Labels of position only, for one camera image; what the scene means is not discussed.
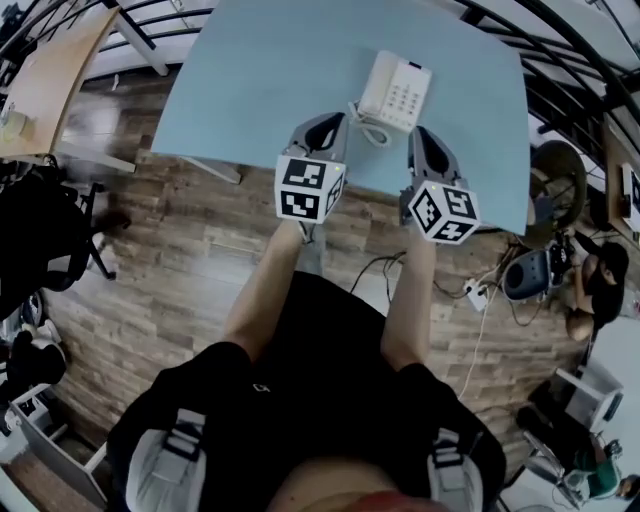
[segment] power strip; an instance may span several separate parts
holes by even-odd
[[[475,279],[469,279],[466,283],[464,283],[464,290],[467,292],[467,297],[473,304],[473,307],[476,311],[481,312],[484,311],[484,308],[487,307],[487,290],[489,289],[489,285],[487,284],[478,284]]]

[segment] wooden tabletop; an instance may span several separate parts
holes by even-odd
[[[609,224],[626,238],[636,248],[640,249],[638,242],[633,240],[633,231],[622,219],[622,173],[621,166],[627,162],[635,169],[640,168],[640,161],[633,158],[624,144],[613,133],[608,122],[603,124],[604,146],[607,155],[607,217]]]
[[[62,133],[67,109],[85,71],[113,27],[119,7],[78,24],[27,57],[11,84],[5,109],[29,117],[19,137],[0,137],[0,158],[52,153]]]

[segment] black hair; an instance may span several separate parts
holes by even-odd
[[[611,271],[616,284],[624,286],[624,278],[629,269],[629,255],[625,248],[615,242],[607,242],[600,248],[600,260]]]
[[[636,496],[640,495],[640,476],[639,475],[629,475],[626,478],[623,478],[622,481],[631,480],[631,488],[629,492],[624,494],[622,497],[628,500],[634,499]]]

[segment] white cube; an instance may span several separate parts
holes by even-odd
[[[409,203],[422,236],[429,241],[458,245],[480,226],[473,192],[435,181],[424,181]]]
[[[342,195],[346,170],[341,163],[280,155],[274,184],[278,217],[322,224]]]

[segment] wooden desk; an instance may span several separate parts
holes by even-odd
[[[144,52],[136,40],[139,36],[123,23],[119,12],[120,8],[114,7],[92,16],[27,57],[11,84],[5,109],[14,105],[29,120],[19,137],[7,140],[0,134],[0,158],[33,162],[46,154],[62,153],[121,171],[135,171],[133,163],[60,140],[71,100],[114,25],[134,47]],[[154,67],[160,74],[168,72],[163,64]]]
[[[603,125],[604,146],[607,155],[607,217],[609,224],[626,238],[634,247],[640,250],[638,242],[633,240],[633,231],[628,224],[622,220],[622,175],[620,166],[628,162],[635,168],[640,167],[638,159],[632,158],[629,151],[616,137],[609,124],[605,121]]]

